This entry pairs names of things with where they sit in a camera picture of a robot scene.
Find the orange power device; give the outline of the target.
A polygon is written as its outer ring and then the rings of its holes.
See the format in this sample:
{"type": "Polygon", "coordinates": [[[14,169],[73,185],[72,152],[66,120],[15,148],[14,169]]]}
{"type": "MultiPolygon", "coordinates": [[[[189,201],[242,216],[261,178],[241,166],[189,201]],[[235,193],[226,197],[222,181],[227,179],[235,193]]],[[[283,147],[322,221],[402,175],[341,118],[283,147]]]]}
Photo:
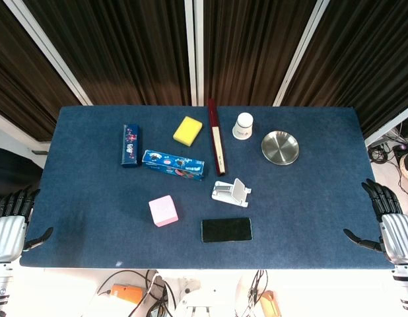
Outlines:
{"type": "Polygon", "coordinates": [[[127,302],[139,304],[145,291],[143,288],[133,285],[114,284],[111,288],[110,294],[127,302]]]}

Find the pink foam cube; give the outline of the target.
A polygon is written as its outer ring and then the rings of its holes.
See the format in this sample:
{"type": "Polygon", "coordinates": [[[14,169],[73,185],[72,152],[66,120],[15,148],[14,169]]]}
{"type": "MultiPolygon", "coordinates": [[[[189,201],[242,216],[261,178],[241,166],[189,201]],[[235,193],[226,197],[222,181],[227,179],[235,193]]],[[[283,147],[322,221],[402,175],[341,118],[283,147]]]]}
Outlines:
{"type": "Polygon", "coordinates": [[[157,227],[163,227],[178,221],[174,201],[170,195],[149,201],[153,222],[157,227]]]}

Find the dark blue patterned box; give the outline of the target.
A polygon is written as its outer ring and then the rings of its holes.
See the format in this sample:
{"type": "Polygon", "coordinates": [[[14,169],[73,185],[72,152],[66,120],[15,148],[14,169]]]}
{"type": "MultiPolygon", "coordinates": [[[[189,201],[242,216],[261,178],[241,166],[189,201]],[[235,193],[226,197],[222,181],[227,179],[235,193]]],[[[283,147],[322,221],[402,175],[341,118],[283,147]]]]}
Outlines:
{"type": "Polygon", "coordinates": [[[139,126],[134,123],[123,126],[121,165],[124,168],[139,164],[139,126]]]}

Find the black smartphone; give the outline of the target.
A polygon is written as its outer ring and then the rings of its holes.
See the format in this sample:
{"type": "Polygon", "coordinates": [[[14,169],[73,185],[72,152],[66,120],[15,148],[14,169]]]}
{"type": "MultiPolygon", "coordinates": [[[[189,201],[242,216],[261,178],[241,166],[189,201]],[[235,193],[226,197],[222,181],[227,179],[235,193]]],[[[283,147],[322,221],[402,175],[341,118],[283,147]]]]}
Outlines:
{"type": "Polygon", "coordinates": [[[201,222],[201,239],[204,243],[251,241],[250,218],[205,219],[201,222]]]}

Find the white paper cup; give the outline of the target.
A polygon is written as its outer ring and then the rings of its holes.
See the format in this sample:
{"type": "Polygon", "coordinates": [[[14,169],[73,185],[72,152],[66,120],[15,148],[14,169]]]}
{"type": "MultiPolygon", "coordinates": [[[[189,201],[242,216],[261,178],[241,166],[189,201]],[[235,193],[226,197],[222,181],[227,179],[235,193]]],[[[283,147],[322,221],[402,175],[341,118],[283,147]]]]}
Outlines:
{"type": "Polygon", "coordinates": [[[236,123],[232,128],[233,136],[238,140],[246,140],[252,136],[254,118],[248,112],[242,112],[238,115],[236,123]]]}

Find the dark brown curtain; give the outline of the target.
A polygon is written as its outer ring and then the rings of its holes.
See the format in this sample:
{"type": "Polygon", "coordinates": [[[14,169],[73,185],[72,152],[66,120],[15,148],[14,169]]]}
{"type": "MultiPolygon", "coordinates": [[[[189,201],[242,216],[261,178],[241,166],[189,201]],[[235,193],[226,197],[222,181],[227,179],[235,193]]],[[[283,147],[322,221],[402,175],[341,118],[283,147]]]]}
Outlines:
{"type": "Polygon", "coordinates": [[[191,104],[184,0],[24,3],[93,104],[191,104]]]}
{"type": "Polygon", "coordinates": [[[0,115],[51,141],[60,109],[78,100],[0,0],[0,115]]]}
{"type": "Polygon", "coordinates": [[[330,0],[284,106],[354,108],[365,137],[408,108],[408,0],[330,0]]]}
{"type": "Polygon", "coordinates": [[[317,0],[204,0],[204,91],[272,106],[317,0]]]}

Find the black fabric object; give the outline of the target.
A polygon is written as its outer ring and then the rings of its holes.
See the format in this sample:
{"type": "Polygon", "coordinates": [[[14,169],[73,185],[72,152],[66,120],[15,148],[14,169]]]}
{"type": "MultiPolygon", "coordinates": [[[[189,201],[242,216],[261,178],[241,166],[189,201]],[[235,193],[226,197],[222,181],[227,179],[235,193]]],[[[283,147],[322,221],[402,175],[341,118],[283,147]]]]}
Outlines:
{"type": "Polygon", "coordinates": [[[38,188],[42,172],[30,159],[0,148],[0,200],[27,186],[38,188]]]}

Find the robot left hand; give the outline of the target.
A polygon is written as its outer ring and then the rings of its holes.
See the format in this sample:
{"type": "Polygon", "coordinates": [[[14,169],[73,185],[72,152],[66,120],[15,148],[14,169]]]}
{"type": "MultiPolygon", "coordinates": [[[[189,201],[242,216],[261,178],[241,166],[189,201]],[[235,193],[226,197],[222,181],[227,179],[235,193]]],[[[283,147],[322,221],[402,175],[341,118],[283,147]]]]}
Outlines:
{"type": "Polygon", "coordinates": [[[0,201],[0,263],[17,260],[22,253],[42,245],[50,238],[53,228],[46,229],[38,238],[27,240],[26,232],[40,190],[23,190],[10,193],[0,201]]]}

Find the white partition frame post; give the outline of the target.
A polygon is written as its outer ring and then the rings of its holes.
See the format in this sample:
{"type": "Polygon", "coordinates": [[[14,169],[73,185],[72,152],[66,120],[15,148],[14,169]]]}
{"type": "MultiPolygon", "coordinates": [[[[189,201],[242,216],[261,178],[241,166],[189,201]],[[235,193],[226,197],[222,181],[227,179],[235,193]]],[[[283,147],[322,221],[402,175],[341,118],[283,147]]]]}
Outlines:
{"type": "Polygon", "coordinates": [[[205,105],[204,1],[184,0],[191,105],[205,105]]]}
{"type": "Polygon", "coordinates": [[[405,121],[407,118],[408,118],[408,108],[406,108],[404,111],[400,112],[398,115],[396,115],[390,121],[385,123],[379,129],[377,129],[374,133],[370,134],[364,140],[365,146],[366,147],[370,146],[375,141],[377,141],[379,138],[381,138],[381,136],[383,136],[385,133],[390,131],[393,127],[395,127],[395,126],[399,125],[400,123],[402,123],[403,121],[405,121]]]}
{"type": "Polygon", "coordinates": [[[93,102],[23,0],[2,0],[83,106],[93,102]]]}
{"type": "Polygon", "coordinates": [[[39,142],[2,115],[0,115],[0,130],[32,151],[48,152],[50,149],[50,142],[39,142]]]}
{"type": "Polygon", "coordinates": [[[289,63],[287,72],[285,73],[285,76],[283,77],[283,81],[277,91],[276,97],[273,102],[273,107],[281,106],[282,101],[287,92],[287,89],[294,77],[294,74],[296,73],[296,70],[298,69],[298,66],[300,65],[300,62],[302,61],[302,58],[304,57],[304,54],[306,53],[306,50],[316,32],[316,29],[329,3],[330,3],[330,0],[317,0],[316,1],[314,8],[312,10],[312,13],[300,37],[300,41],[298,42],[298,45],[289,63]]]}

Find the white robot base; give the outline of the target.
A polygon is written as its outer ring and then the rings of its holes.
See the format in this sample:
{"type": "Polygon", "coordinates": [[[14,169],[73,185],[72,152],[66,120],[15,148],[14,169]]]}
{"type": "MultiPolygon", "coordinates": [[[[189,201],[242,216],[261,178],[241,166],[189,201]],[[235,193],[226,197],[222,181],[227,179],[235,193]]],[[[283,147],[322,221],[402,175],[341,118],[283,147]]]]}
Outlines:
{"type": "Polygon", "coordinates": [[[178,302],[173,317],[240,317],[246,307],[246,295],[232,276],[182,278],[175,286],[178,302]]]}

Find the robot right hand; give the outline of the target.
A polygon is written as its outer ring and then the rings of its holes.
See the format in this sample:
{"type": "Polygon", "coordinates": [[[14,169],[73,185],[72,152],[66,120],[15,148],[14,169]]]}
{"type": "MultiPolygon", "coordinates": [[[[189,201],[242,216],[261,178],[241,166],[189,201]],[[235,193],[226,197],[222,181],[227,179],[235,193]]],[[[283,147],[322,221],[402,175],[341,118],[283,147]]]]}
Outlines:
{"type": "Polygon", "coordinates": [[[408,265],[408,216],[403,213],[395,193],[371,179],[362,183],[368,193],[380,228],[379,241],[362,239],[344,229],[347,238],[356,245],[381,252],[395,265],[408,265]]]}

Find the blue Oreo cookie box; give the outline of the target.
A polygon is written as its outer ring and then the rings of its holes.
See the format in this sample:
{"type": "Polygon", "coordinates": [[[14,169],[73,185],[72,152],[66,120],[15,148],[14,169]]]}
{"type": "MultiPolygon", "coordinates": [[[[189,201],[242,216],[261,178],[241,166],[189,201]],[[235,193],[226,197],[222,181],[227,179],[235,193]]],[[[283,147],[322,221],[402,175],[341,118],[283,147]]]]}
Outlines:
{"type": "Polygon", "coordinates": [[[181,178],[202,180],[205,162],[192,158],[179,157],[153,150],[146,150],[142,163],[151,170],[181,178]]]}

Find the yellow sponge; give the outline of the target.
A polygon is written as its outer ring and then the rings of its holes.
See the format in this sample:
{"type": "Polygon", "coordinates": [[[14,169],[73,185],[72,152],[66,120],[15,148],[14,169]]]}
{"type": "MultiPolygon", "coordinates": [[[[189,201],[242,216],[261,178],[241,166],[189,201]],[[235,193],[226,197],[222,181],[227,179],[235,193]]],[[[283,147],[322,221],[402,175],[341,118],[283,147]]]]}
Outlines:
{"type": "Polygon", "coordinates": [[[189,116],[186,116],[173,134],[173,139],[190,147],[201,131],[203,124],[189,116]]]}

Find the yellow tan box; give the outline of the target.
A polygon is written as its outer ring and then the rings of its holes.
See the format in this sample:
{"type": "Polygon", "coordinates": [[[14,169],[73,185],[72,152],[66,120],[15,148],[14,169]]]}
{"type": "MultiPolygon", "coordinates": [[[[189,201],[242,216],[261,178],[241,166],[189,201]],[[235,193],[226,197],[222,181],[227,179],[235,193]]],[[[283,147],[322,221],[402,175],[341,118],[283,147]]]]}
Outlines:
{"type": "Polygon", "coordinates": [[[264,317],[282,317],[277,297],[273,291],[265,291],[262,293],[259,303],[264,317]]]}

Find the round stainless steel plate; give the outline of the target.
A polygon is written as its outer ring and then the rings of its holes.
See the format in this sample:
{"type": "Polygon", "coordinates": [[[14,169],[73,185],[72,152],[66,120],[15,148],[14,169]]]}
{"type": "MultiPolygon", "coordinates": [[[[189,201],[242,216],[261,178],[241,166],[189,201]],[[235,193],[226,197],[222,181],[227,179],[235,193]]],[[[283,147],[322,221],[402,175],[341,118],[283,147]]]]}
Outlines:
{"type": "Polygon", "coordinates": [[[286,166],[294,163],[300,153],[296,138],[285,131],[271,131],[261,142],[263,156],[271,163],[286,166]]]}

